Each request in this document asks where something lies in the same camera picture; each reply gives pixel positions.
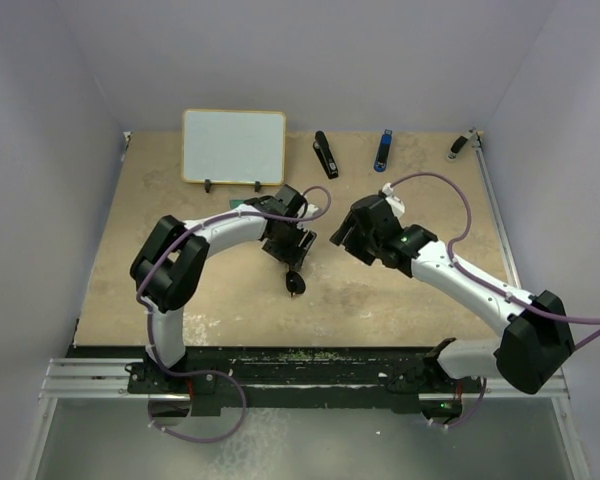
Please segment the black stapler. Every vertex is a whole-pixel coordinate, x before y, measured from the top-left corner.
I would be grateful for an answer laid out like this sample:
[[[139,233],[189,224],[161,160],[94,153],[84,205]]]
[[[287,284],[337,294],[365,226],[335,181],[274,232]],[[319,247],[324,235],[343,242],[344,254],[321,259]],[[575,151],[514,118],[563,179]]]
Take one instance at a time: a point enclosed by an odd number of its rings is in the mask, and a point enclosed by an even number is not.
[[[328,179],[339,177],[339,170],[325,133],[321,130],[315,132],[313,150]]]

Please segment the blue stapler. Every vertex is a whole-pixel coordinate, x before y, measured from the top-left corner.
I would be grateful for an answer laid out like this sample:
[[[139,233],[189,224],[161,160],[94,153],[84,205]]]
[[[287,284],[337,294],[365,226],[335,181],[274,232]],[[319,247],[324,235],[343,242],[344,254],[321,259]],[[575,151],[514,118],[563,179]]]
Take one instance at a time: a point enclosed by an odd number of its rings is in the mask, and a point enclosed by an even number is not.
[[[378,173],[384,172],[387,168],[392,135],[393,132],[389,129],[385,129],[381,135],[373,166],[374,170]]]

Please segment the green lined glasses case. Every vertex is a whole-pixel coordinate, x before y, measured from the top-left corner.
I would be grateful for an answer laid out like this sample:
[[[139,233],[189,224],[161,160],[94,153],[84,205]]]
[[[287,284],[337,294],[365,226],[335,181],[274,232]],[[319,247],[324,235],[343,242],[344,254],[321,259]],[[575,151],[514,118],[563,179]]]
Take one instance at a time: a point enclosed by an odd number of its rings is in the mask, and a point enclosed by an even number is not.
[[[242,205],[244,203],[243,199],[230,199],[229,200],[229,207],[231,209],[237,208],[238,206]]]

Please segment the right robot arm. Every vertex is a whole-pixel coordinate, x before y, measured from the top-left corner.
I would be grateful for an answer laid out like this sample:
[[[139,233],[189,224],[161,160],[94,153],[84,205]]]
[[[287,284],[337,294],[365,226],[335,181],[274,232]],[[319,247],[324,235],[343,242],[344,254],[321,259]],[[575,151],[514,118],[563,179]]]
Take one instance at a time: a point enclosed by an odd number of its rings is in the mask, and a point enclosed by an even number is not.
[[[330,240],[367,265],[379,260],[436,288],[498,336],[445,340],[425,366],[426,383],[447,391],[465,377],[500,376],[525,394],[537,393],[575,351],[562,300],[548,290],[534,295],[498,284],[474,265],[451,258],[434,233],[417,224],[402,226],[403,211],[396,197],[364,197],[351,206]]]

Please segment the aluminium rail frame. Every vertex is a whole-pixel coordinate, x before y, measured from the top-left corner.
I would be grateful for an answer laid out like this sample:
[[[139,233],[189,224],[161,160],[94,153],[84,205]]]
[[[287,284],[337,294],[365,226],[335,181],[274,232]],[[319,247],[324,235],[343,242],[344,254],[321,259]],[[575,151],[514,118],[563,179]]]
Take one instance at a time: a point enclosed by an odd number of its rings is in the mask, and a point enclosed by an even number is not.
[[[353,197],[354,183],[372,188],[382,183],[372,174],[371,162],[378,133],[328,132],[327,137],[344,173],[342,180],[327,183],[339,202]],[[469,148],[459,165],[444,160],[450,133],[402,133],[394,137],[390,165],[405,170],[447,172],[470,199],[473,226],[462,253],[478,248],[483,267],[519,284],[513,256],[481,153]],[[122,220],[131,213],[132,198],[147,194],[148,202],[164,199],[162,207],[191,207],[204,194],[180,178],[182,140],[178,132],[136,131],[124,160],[95,270],[88,287],[78,343],[105,346],[120,340],[126,345],[140,340],[131,317],[106,314],[112,332],[106,333],[104,280],[122,293],[122,273],[105,267],[122,255]],[[335,221],[330,214],[327,226]],[[433,333],[453,327],[452,333],[484,334],[479,327],[457,318],[443,322],[433,313],[411,325],[402,317],[390,320],[384,313],[367,324],[362,318],[293,324],[289,331],[269,332],[262,322],[249,326],[262,340],[291,341],[289,335],[306,333],[303,340],[413,341],[424,345]],[[427,427],[421,415],[398,415],[380,409],[250,410],[246,426],[227,440],[193,444],[141,426],[147,400],[123,394],[121,364],[105,361],[60,361],[49,365],[36,427],[36,450],[18,479],[591,479],[589,467],[571,419],[566,382],[559,374],[539,396],[520,396],[500,380],[490,380],[486,399],[465,426],[448,432]]]

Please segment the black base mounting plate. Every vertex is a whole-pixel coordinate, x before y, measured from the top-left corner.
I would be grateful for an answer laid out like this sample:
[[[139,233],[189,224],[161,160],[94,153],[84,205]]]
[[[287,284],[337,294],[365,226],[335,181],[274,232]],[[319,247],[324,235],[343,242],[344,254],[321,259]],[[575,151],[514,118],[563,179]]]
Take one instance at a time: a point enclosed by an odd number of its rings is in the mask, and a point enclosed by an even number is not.
[[[383,409],[456,418],[477,379],[449,379],[429,347],[189,347],[168,375],[149,358],[126,364],[128,391],[153,412],[188,409]]]

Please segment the aviator sunglasses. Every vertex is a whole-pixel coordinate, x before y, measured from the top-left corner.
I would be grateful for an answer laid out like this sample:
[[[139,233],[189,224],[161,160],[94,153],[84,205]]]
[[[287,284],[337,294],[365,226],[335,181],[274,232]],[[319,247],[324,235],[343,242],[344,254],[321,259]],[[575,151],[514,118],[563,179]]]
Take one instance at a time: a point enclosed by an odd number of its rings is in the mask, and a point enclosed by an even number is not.
[[[306,291],[303,277],[296,271],[289,270],[285,275],[285,285],[291,297],[302,295]]]

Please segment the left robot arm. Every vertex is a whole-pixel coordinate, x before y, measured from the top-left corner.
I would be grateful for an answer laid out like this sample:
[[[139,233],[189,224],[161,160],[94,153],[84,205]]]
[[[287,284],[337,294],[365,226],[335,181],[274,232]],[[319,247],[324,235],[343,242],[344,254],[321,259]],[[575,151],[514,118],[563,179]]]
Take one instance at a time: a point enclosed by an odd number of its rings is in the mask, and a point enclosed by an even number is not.
[[[136,301],[147,314],[145,364],[152,367],[151,381],[164,392],[174,392],[195,374],[186,367],[184,308],[208,259],[245,243],[261,242],[268,255],[287,267],[289,295],[302,295],[306,284],[300,269],[317,237],[308,223],[327,210],[310,203],[305,192],[283,185],[274,195],[244,200],[207,218],[162,217],[130,267]]]

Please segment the black handled tool at corner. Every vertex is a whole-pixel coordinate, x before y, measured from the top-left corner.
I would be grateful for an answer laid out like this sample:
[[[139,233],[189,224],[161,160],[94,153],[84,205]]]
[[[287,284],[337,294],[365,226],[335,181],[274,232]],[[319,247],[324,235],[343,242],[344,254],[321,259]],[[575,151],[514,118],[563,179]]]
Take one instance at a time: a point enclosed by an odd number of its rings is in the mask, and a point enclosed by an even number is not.
[[[479,147],[480,145],[481,139],[479,130],[476,127],[473,127],[456,138],[447,152],[446,159],[449,162],[453,162],[466,146]]]

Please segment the small whiteboard yellow frame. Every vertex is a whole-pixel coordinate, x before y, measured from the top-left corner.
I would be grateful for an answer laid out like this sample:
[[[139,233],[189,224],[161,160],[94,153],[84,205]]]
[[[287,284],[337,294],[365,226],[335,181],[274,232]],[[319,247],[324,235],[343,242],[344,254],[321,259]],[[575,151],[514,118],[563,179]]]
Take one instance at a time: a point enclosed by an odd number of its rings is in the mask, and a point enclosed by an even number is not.
[[[185,110],[182,180],[205,187],[282,184],[286,123],[280,111]]]

